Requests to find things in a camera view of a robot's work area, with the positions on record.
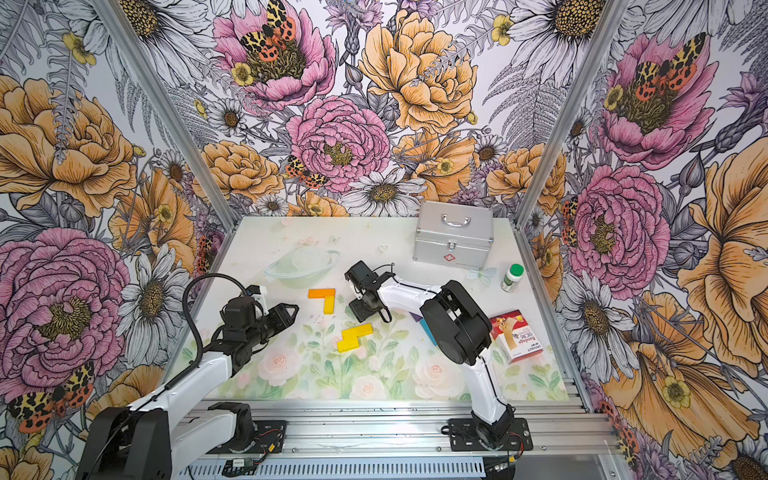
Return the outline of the yellow long block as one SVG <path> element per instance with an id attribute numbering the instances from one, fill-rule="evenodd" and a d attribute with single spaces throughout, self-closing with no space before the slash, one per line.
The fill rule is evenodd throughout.
<path id="1" fill-rule="evenodd" d="M 337 342 L 337 350 L 339 353 L 350 352 L 360 347 L 360 342 L 356 337 L 343 338 Z"/>
<path id="2" fill-rule="evenodd" d="M 361 324 L 359 326 L 348 328 L 342 332 L 344 340 L 358 339 L 363 336 L 372 335 L 374 328 L 371 324 Z"/>

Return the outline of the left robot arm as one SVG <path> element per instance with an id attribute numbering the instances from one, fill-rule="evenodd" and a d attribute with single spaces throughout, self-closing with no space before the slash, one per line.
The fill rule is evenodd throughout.
<path id="1" fill-rule="evenodd" d="M 247 404 L 219 402 L 202 414 L 192 412 L 246 366 L 258 347 L 291 327 L 298 312 L 298 305 L 286 303 L 264 311 L 252 296 L 230 300 L 200 359 L 144 397 L 95 417 L 76 478 L 174 479 L 218 447 L 250 447 L 256 433 Z"/>

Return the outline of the aluminium rail frame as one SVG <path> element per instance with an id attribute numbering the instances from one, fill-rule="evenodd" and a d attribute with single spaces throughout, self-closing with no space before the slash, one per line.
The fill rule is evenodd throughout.
<path id="1" fill-rule="evenodd" d="M 174 479 L 628 479 L 619 439 L 603 414 L 576 400 L 525 402 L 534 448 L 453 452 L 441 427 L 471 418 L 462 401 L 248 403 L 253 421 L 285 420 L 278 454 L 205 454 Z"/>

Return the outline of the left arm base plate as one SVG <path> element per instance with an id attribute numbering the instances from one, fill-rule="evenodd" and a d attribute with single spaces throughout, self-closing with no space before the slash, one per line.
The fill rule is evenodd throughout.
<path id="1" fill-rule="evenodd" d="M 252 434 L 245 442 L 236 440 L 217 446 L 209 454 L 278 454 L 283 450 L 287 422 L 285 420 L 259 420 L 252 422 Z"/>

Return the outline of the clear glass bowl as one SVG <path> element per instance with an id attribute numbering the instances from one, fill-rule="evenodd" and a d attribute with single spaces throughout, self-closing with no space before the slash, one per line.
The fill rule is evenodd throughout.
<path id="1" fill-rule="evenodd" d="M 337 250 L 299 246 L 270 264 L 264 275 L 289 288 L 311 288 L 336 266 L 339 258 Z"/>

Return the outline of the silver metal case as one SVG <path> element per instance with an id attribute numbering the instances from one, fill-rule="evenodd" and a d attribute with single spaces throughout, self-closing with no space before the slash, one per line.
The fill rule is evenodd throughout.
<path id="1" fill-rule="evenodd" d="M 419 212 L 413 259 L 436 265 L 482 269 L 493 243 L 490 210 L 427 201 Z"/>

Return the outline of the teal block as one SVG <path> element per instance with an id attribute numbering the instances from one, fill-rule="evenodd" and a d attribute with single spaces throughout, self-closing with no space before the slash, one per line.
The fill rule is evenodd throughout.
<path id="1" fill-rule="evenodd" d="M 435 340 L 435 338 L 434 338 L 434 336 L 433 336 L 433 334 L 432 334 L 432 332 L 431 332 L 431 330 L 430 330 L 430 328 L 429 328 L 429 326 L 428 326 L 428 324 L 427 324 L 427 322 L 426 322 L 426 320 L 425 320 L 424 318 L 421 318 L 421 319 L 419 320 L 419 325 L 420 325 L 420 326 L 422 327 L 422 329 L 424 330 L 424 332 L 425 332 L 425 334 L 427 335 L 427 338 L 429 339 L 429 341 L 431 342 L 431 344 L 432 344 L 433 346 L 437 346 L 437 342 L 436 342 L 436 340 Z"/>

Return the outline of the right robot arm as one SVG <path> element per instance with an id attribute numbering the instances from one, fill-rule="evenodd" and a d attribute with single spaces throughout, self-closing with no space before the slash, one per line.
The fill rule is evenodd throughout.
<path id="1" fill-rule="evenodd" d="M 426 321 L 442 354 L 460 366 L 469 389 L 476 429 L 470 438 L 489 450 L 501 448 L 510 438 L 515 408 L 503 396 L 492 368 L 492 323 L 463 285 L 456 280 L 442 286 L 408 282 L 391 269 L 380 273 L 363 261 L 352 265 L 344 278 L 355 292 L 349 308 L 359 322 L 375 314 L 390 322 L 393 309 Z"/>

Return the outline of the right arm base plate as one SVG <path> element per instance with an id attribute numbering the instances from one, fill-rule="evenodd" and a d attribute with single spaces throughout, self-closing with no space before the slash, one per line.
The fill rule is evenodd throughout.
<path id="1" fill-rule="evenodd" d="M 453 452 L 525 453 L 534 448 L 528 422 L 523 418 L 495 424 L 476 418 L 453 418 L 441 427 L 441 433 L 449 438 Z"/>

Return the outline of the red bandage box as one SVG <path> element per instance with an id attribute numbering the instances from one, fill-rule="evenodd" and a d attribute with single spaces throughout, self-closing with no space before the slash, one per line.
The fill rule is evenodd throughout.
<path id="1" fill-rule="evenodd" d="M 520 310 L 491 319 L 491 337 L 507 364 L 543 352 L 543 345 Z"/>

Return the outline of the orange block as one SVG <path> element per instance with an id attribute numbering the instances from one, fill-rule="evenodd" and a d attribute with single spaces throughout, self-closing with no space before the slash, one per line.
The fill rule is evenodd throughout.
<path id="1" fill-rule="evenodd" d="M 335 296 L 335 290 L 333 288 L 322 288 L 322 289 L 309 289 L 308 290 L 308 297 L 310 299 L 324 299 L 327 297 L 334 297 Z"/>

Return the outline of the yellow small block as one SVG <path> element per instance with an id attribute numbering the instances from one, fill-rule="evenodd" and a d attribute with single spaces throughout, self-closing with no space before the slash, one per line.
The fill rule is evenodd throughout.
<path id="1" fill-rule="evenodd" d="M 325 315 L 332 315 L 335 311 L 335 298 L 328 296 L 324 298 L 323 313 Z"/>

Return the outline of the white green-capped bottle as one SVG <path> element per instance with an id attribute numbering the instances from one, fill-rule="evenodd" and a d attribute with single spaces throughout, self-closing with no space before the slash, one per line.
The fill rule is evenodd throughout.
<path id="1" fill-rule="evenodd" d="M 505 275 L 502 278 L 500 286 L 505 292 L 511 292 L 520 284 L 524 276 L 525 276 L 524 266 L 519 263 L 514 263 L 505 272 Z"/>

